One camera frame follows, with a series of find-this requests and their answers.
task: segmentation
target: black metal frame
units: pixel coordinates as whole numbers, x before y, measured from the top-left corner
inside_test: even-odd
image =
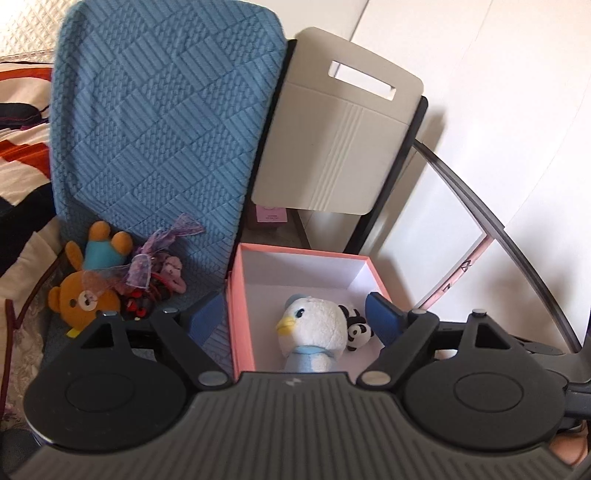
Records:
[[[536,272],[534,266],[527,260],[527,257],[517,247],[516,243],[505,232],[505,226],[496,217],[496,215],[488,208],[478,195],[458,177],[451,168],[449,168],[441,158],[435,155],[424,144],[418,140],[414,141],[413,147],[427,160],[427,163],[432,166],[433,170],[441,177],[441,179],[449,186],[452,191],[458,196],[460,201],[464,204],[466,209],[474,217],[475,221],[480,225],[480,228],[487,234],[493,237],[501,247],[505,250],[507,255],[513,260],[515,265],[521,270],[531,287],[537,293],[540,300],[544,303],[546,309],[552,315],[552,318],[573,352],[581,350],[582,346],[575,334],[573,327],[568,321],[566,315],[558,305],[558,302],[552,295],[550,289],[546,286],[539,273]]]
[[[283,59],[283,65],[281,66],[281,71],[279,73],[279,78],[277,79],[277,85],[275,87],[275,91],[273,92],[273,96],[271,97],[271,103],[269,105],[269,111],[267,112],[267,118],[265,119],[265,124],[262,128],[261,137],[259,139],[258,146],[256,148],[256,155],[252,165],[251,170],[251,177],[248,180],[248,187],[246,188],[246,195],[244,197],[244,205],[242,206],[242,214],[240,215],[240,221],[238,223],[238,231],[236,233],[236,238],[234,239],[234,245],[232,247],[232,253],[230,254],[230,261],[228,262],[228,267],[226,269],[226,277],[232,271],[232,267],[234,265],[234,258],[236,257],[236,250],[238,249],[238,244],[240,243],[240,238],[242,236],[242,231],[244,230],[244,226],[246,225],[246,205],[250,197],[252,196],[252,191],[255,186],[256,174],[258,173],[259,166],[261,165],[261,158],[263,150],[265,150],[265,143],[267,143],[267,137],[269,136],[269,129],[271,127],[271,122],[273,120],[273,115],[275,114],[275,109],[277,108],[277,102],[279,101],[279,95],[281,94],[281,89],[283,87],[283,83],[285,81],[285,75],[287,75],[287,69],[290,66],[291,58],[293,57],[295,47],[297,44],[297,40],[288,40],[287,42],[287,51],[285,52],[285,58]]]

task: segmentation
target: quilted white fabric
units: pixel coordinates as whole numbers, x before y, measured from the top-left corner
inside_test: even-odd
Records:
[[[77,0],[0,0],[0,61],[52,61],[57,34]]]

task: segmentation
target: purple organza ribbon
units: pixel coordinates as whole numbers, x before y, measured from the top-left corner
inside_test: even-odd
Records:
[[[179,236],[197,235],[205,231],[205,228],[186,213],[180,215],[169,230],[160,228],[156,230],[148,241],[137,249],[131,259],[126,283],[131,287],[148,288],[152,273],[152,257],[161,250],[165,250]]]
[[[135,251],[131,263],[120,267],[104,268],[102,270],[87,270],[82,281],[85,290],[91,291],[97,297],[109,289],[117,289],[121,285],[135,288],[148,288],[152,274],[152,259],[154,256],[170,247],[180,236],[190,236],[203,233],[205,228],[190,215],[183,213],[168,230],[156,230],[146,243]]]

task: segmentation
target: curved metal rod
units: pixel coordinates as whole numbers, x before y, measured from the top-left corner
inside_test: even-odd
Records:
[[[560,334],[568,344],[572,352],[581,350],[581,343],[575,334],[566,315],[558,305],[558,302],[552,295],[550,289],[546,286],[533,265],[527,260],[527,257],[517,247],[515,242],[505,232],[505,226],[496,217],[480,198],[450,169],[441,158],[435,155],[424,144],[415,140],[413,147],[427,160],[429,165],[437,172],[441,179],[453,190],[459,197],[464,206],[472,214],[474,219],[484,230],[484,232],[493,237],[505,252],[511,257],[515,265],[527,278],[531,287],[538,294],[540,300],[544,303],[546,309],[550,312]]]

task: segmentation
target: gray ribbed plate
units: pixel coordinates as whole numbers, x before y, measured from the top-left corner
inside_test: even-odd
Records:
[[[514,455],[461,452],[427,437],[389,394],[345,374],[245,373],[199,394],[172,429],[108,455],[42,448],[16,480],[524,479],[565,478],[546,448]]]

